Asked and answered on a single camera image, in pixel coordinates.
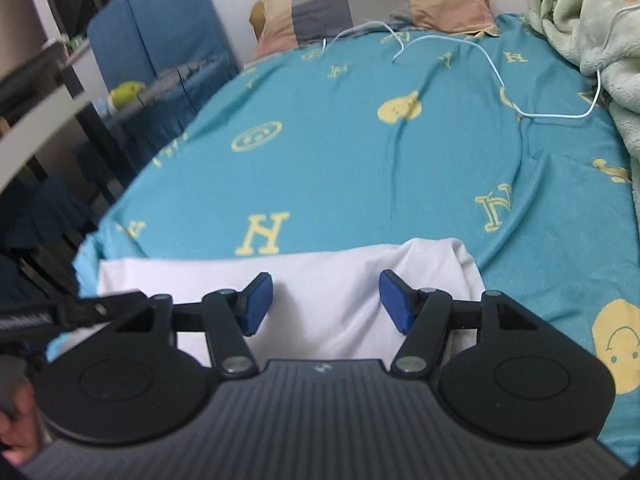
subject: chair backrest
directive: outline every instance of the chair backrest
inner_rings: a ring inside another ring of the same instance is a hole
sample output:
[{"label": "chair backrest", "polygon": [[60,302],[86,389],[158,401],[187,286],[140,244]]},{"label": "chair backrest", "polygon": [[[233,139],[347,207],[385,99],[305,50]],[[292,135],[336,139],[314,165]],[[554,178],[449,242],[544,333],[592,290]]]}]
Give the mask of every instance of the chair backrest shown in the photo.
[{"label": "chair backrest", "polygon": [[91,20],[87,34],[110,91],[125,81],[149,84],[156,78],[127,0],[111,0]]},{"label": "chair backrest", "polygon": [[211,0],[129,0],[156,73],[228,53]]}]

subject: green toy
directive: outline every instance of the green toy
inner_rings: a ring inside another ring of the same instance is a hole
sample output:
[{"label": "green toy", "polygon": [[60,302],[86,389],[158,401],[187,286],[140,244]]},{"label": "green toy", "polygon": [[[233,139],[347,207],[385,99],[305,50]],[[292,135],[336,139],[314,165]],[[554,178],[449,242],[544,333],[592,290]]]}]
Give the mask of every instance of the green toy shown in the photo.
[{"label": "green toy", "polygon": [[125,81],[109,92],[109,111],[114,113],[122,110],[132,102],[146,85],[140,81]]}]

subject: ribbed gray surface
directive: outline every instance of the ribbed gray surface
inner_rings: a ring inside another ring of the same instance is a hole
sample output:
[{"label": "ribbed gray surface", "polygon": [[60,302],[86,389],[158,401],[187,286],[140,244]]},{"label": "ribbed gray surface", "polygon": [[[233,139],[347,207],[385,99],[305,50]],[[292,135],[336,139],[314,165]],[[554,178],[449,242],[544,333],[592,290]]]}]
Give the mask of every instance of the ribbed gray surface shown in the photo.
[{"label": "ribbed gray surface", "polygon": [[482,441],[430,389],[375,361],[271,362],[226,383],[170,436],[125,449],[57,441],[23,467],[33,480],[607,480],[625,471],[594,441],[533,452]]}]

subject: black table leg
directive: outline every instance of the black table leg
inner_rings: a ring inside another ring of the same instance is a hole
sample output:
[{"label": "black table leg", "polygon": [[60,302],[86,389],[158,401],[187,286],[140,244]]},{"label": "black table leg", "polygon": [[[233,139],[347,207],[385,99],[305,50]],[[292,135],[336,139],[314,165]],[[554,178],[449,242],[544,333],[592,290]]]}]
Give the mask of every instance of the black table leg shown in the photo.
[{"label": "black table leg", "polygon": [[[60,71],[60,80],[66,85],[71,97],[75,98],[84,91],[72,66]],[[136,171],[102,122],[93,105],[89,105],[77,114],[76,120],[82,126],[89,142],[92,143],[122,186],[126,188],[135,178]]]}]

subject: pillow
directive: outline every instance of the pillow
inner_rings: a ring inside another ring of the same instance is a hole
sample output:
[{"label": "pillow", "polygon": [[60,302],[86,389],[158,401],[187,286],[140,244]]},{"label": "pillow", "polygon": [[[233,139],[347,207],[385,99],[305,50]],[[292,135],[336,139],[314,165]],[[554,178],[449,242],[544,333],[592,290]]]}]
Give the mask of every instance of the pillow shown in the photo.
[{"label": "pillow", "polygon": [[347,28],[382,21],[395,30],[417,27],[449,33],[497,35],[485,0],[261,0],[252,23],[264,27],[254,57],[334,38]]},{"label": "pillow", "polygon": [[[487,7],[490,6],[489,0],[484,0],[484,2]],[[266,21],[267,19],[264,17],[264,1],[258,0],[254,3],[254,6],[251,8],[251,13],[249,14],[249,23],[251,23],[254,29],[256,40],[260,40]]]}]

